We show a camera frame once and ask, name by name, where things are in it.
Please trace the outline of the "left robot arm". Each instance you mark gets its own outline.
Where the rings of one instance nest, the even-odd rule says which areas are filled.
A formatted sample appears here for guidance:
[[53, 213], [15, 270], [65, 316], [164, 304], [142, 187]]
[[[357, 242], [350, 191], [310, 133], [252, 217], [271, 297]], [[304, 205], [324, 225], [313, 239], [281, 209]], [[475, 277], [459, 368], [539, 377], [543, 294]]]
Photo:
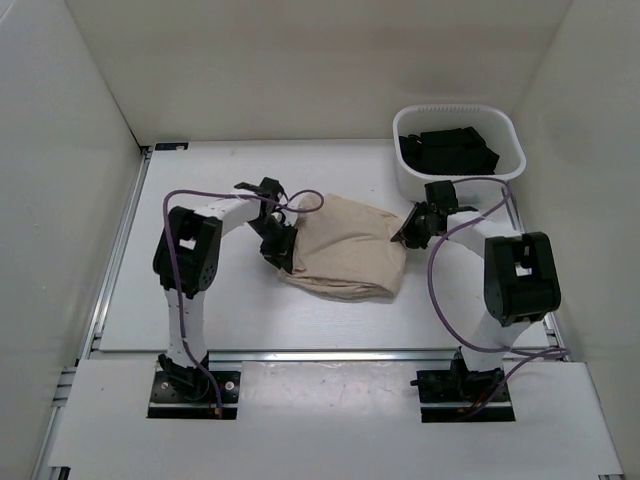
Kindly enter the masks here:
[[214, 197], [201, 210], [170, 207], [170, 198], [164, 199], [164, 229], [152, 262], [169, 308], [169, 347], [159, 363], [170, 385], [189, 401], [209, 391], [221, 400], [208, 370], [204, 296], [217, 274], [223, 237], [247, 224], [262, 239], [263, 258], [278, 270], [293, 271], [297, 229], [285, 223], [284, 193], [235, 190]]

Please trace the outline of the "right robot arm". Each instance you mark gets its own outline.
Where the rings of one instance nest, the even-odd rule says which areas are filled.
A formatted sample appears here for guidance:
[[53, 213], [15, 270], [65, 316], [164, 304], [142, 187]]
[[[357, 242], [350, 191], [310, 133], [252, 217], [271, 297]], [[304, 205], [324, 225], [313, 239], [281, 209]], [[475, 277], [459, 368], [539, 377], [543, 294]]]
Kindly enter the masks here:
[[[414, 205], [394, 242], [408, 249], [425, 249], [435, 237], [427, 261], [427, 290], [431, 304], [460, 348], [451, 362], [449, 387], [470, 400], [503, 379], [503, 358], [534, 323], [557, 310], [561, 290], [549, 237], [521, 233], [490, 219], [472, 207]], [[434, 267], [439, 249], [452, 241], [483, 260], [485, 309], [470, 339], [459, 334], [444, 315], [436, 297]]]

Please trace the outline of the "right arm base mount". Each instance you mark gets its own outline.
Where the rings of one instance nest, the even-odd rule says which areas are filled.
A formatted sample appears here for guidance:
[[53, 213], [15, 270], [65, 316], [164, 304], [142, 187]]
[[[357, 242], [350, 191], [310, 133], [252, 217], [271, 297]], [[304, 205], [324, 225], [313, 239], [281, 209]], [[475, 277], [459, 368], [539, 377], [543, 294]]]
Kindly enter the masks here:
[[422, 424], [513, 423], [516, 415], [507, 386], [464, 397], [447, 370], [418, 370], [409, 383], [418, 394]]

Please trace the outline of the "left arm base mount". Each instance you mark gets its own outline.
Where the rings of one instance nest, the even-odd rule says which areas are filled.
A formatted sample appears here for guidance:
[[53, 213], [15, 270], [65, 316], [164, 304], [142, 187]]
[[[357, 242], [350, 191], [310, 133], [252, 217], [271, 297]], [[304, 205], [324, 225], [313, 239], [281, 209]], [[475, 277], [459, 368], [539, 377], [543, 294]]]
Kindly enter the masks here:
[[156, 368], [150, 389], [147, 417], [172, 420], [236, 420], [241, 391], [239, 370], [215, 370], [211, 375], [220, 390], [217, 397], [210, 380], [205, 377], [194, 393], [176, 389], [170, 375]]

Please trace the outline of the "beige trousers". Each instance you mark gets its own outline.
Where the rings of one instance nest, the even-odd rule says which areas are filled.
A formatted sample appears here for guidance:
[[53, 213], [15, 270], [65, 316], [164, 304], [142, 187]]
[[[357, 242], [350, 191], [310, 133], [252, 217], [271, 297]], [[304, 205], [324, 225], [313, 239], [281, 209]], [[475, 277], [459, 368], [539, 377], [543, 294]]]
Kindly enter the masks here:
[[295, 202], [297, 236], [290, 273], [281, 280], [341, 301], [392, 299], [400, 291], [405, 247], [392, 240], [403, 225], [393, 213], [335, 194]]

